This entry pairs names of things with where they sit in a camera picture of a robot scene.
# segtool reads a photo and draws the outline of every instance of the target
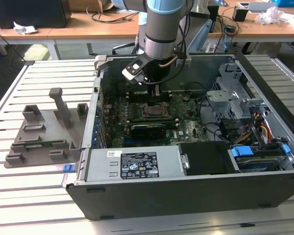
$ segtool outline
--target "blue box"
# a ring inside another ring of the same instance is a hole
[[[278,7],[294,7],[294,0],[272,0]]]

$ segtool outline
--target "motherboard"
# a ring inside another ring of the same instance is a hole
[[[148,102],[143,95],[107,97],[103,106],[108,148],[167,146],[182,142],[207,141],[206,129],[198,118],[198,97],[170,93]]]

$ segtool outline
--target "black plastic cover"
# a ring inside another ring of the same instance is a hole
[[[71,17],[69,0],[0,0],[0,28],[63,28]]]
[[[235,173],[227,152],[228,144],[221,141],[180,143],[180,154],[186,155],[189,169],[186,175],[216,175]]]

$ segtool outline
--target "gray plastic peg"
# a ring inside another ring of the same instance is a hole
[[[62,89],[61,88],[51,88],[49,91],[49,97],[54,99],[55,105],[60,113],[60,116],[63,120],[63,123],[66,129],[69,129],[71,126],[70,120],[70,111],[66,103],[62,99]]]

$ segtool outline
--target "black box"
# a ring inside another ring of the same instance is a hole
[[[234,21],[244,22],[247,13],[248,13],[248,9],[235,7],[232,19]]]
[[[212,25],[211,25],[209,32],[212,33],[215,28],[216,19],[217,19],[217,15],[218,15],[218,11],[219,11],[219,5],[214,0],[209,0],[208,10],[210,12],[209,19],[212,20]]]
[[[69,0],[0,0],[0,28],[64,28],[71,17]]]

